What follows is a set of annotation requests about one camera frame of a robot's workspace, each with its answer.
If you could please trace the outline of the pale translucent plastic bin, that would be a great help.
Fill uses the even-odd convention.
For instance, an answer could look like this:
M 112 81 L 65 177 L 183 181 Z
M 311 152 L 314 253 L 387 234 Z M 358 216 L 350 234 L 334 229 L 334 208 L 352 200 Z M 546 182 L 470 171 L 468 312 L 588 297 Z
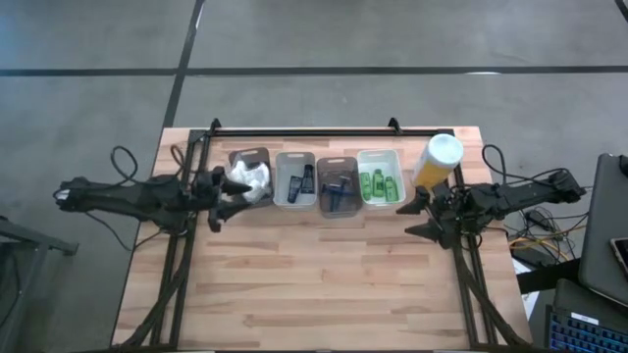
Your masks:
M 315 155 L 311 152 L 282 152 L 277 155 L 273 202 L 278 207 L 288 211 L 305 211 L 315 206 L 318 198 L 315 162 Z M 303 177 L 307 164 L 314 166 L 315 193 L 302 194 L 300 191 L 296 202 L 290 204 L 287 201 L 290 177 Z

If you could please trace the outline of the yellow white wipes canister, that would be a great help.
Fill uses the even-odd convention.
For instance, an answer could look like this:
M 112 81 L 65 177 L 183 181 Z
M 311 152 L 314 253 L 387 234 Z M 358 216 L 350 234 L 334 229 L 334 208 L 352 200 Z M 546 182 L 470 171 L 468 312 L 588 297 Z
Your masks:
M 434 135 L 416 164 L 412 184 L 431 189 L 448 178 L 463 155 L 463 144 L 455 136 L 446 133 Z

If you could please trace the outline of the black power brick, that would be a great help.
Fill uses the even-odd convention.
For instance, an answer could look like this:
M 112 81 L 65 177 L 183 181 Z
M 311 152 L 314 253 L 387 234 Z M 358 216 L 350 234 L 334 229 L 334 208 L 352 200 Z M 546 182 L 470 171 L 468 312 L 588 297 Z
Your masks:
M 534 248 L 512 249 L 512 257 L 532 268 L 543 268 L 553 264 L 553 257 Z

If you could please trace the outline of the white plastic bin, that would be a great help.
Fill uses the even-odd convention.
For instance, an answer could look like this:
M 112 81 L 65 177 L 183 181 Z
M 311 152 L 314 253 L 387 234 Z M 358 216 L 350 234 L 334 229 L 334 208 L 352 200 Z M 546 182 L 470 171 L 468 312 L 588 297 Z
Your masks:
M 397 155 L 397 152 L 393 149 L 380 149 L 380 150 L 361 150 L 357 154 L 357 166 L 359 173 L 359 182 L 361 173 L 369 173 L 372 179 L 372 198 L 369 201 L 362 200 L 365 207 L 369 210 L 380 210 L 386 208 L 392 208 L 406 198 L 406 193 L 403 184 L 403 172 L 401 164 Z M 393 177 L 396 182 L 399 200 L 395 203 L 388 203 L 386 197 L 374 197 L 373 196 L 373 172 L 376 169 L 381 169 L 386 177 Z

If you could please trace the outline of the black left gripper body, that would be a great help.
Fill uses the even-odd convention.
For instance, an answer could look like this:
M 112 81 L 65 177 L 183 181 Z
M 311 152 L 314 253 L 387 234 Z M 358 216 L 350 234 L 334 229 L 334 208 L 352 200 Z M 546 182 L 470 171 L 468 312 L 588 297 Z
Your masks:
M 225 169 L 215 167 L 199 172 L 193 184 L 193 210 L 208 212 L 207 222 L 213 232 L 220 232 L 222 222 L 229 217 L 230 203 L 223 198 L 225 180 Z

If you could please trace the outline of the backlit keyboard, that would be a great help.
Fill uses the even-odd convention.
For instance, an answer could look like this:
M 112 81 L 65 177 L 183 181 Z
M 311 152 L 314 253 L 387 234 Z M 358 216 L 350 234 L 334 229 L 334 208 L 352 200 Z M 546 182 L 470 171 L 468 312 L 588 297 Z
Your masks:
M 604 326 L 598 319 L 547 306 L 546 346 L 576 353 L 628 353 L 628 327 Z

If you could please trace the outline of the grey metal stand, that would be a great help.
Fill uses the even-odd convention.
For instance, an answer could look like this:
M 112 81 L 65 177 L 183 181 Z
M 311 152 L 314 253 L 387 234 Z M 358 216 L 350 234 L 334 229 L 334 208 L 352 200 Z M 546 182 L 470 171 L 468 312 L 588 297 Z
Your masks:
M 74 256 L 79 245 L 0 216 L 0 353 L 12 353 L 47 254 Z

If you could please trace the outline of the grey closed laptop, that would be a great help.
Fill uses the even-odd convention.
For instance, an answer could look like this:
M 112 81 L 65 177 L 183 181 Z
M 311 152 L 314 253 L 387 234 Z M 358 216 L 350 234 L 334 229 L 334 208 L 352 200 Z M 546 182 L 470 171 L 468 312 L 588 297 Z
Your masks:
M 585 231 L 579 278 L 598 294 L 628 306 L 628 277 L 609 241 L 628 237 L 628 156 L 601 154 Z

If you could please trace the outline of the dark grey case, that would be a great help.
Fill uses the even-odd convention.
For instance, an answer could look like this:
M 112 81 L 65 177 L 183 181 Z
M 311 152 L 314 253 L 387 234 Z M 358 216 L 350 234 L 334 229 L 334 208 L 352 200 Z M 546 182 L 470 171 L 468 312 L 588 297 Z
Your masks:
M 567 314 L 576 314 L 591 324 L 628 329 L 628 307 L 567 279 L 558 281 L 553 307 Z

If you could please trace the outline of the smartphone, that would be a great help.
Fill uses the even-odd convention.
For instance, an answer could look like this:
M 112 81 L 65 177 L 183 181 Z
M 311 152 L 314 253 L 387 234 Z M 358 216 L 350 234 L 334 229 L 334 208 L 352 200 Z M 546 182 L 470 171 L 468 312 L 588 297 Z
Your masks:
M 613 254 L 623 275 L 628 277 L 628 237 L 612 238 L 609 241 Z

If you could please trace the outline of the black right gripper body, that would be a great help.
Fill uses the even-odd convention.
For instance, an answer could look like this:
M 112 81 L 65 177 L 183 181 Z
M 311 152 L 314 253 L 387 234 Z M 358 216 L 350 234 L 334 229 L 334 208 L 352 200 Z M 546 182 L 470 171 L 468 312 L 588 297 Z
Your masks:
M 450 186 L 447 181 L 437 184 L 432 191 L 433 219 L 440 230 L 438 243 L 443 249 L 450 249 L 459 244 L 466 234 L 464 209 L 467 192 L 458 185 Z

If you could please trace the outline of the dark translucent plastic bin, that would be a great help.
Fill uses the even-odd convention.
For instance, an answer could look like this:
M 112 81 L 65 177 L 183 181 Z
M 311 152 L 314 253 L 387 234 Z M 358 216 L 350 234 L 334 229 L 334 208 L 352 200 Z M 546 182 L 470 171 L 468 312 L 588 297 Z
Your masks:
M 237 151 L 231 152 L 229 155 L 230 169 L 237 161 L 243 161 L 250 171 L 259 162 L 264 162 L 267 164 L 271 173 L 271 181 L 268 184 L 271 187 L 271 192 L 266 197 L 261 199 L 259 202 L 251 203 L 251 208 L 261 208 L 261 207 L 269 206 L 272 203 L 274 185 L 273 185 L 272 169 L 270 166 L 270 155 L 269 155 L 268 149 L 266 147 L 255 147 L 255 148 L 237 150 Z
M 353 157 L 321 158 L 316 164 L 319 207 L 327 219 L 350 218 L 362 208 L 363 200 L 360 192 L 357 161 Z M 339 183 L 341 178 L 349 178 L 347 189 L 354 192 L 353 196 L 343 196 L 335 212 L 330 211 L 331 195 L 322 194 L 324 183 Z

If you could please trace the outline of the blue disposable razor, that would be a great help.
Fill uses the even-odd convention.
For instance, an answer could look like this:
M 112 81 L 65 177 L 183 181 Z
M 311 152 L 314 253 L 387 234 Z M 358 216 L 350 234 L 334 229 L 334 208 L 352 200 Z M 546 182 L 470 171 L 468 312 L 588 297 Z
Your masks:
M 349 182 L 349 178 L 341 178 L 339 183 L 324 183 L 321 193 L 336 196 L 353 196 L 354 192 L 346 188 Z
M 330 183 L 328 189 L 331 195 L 330 211 L 335 212 L 344 196 L 344 186 Z

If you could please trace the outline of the white paper sheet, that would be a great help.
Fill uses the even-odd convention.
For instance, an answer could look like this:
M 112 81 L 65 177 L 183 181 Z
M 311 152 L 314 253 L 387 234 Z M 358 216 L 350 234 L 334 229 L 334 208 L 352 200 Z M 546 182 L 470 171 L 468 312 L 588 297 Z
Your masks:
M 513 259 L 512 263 L 513 263 L 513 266 L 514 266 L 515 273 L 517 275 L 521 275 L 521 274 L 525 274 L 525 273 L 531 272 L 530 268 L 526 267 L 524 264 L 520 263 L 516 259 Z M 522 301 L 523 301 L 524 310 L 525 310 L 527 319 L 531 318 L 532 313 L 534 311 L 534 308 L 536 306 L 538 297 L 539 297 L 539 291 L 534 291 L 534 292 L 522 293 L 521 294 L 521 298 L 522 298 Z

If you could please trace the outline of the black power adapter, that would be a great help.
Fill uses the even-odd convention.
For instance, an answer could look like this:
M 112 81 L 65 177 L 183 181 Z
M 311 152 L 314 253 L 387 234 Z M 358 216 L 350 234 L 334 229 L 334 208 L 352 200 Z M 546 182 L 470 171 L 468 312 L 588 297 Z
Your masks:
M 546 217 L 539 211 L 531 210 L 524 214 L 526 221 L 536 227 L 540 227 L 544 231 L 555 231 L 555 226 L 551 218 Z

